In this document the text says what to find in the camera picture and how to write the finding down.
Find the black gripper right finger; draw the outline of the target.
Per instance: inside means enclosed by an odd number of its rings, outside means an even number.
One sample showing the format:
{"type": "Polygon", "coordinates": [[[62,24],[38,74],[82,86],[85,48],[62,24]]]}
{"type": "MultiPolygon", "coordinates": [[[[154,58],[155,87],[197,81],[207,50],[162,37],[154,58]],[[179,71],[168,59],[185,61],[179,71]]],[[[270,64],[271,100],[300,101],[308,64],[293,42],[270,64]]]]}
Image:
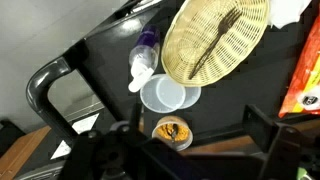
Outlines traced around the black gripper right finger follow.
{"type": "Polygon", "coordinates": [[[307,136],[286,123],[278,123],[255,105],[244,107],[242,126],[267,154],[259,180],[320,179],[319,135],[307,136]]]}

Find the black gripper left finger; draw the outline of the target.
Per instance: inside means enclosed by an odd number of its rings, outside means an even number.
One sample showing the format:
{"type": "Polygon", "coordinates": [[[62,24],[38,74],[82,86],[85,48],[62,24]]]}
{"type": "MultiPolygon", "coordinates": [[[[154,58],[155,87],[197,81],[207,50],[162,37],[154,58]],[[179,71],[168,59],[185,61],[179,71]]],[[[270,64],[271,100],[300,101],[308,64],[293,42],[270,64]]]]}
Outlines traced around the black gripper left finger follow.
{"type": "Polygon", "coordinates": [[[102,134],[81,133],[58,180],[180,180],[181,156],[158,139],[138,130],[142,105],[133,106],[131,118],[102,134]]]}

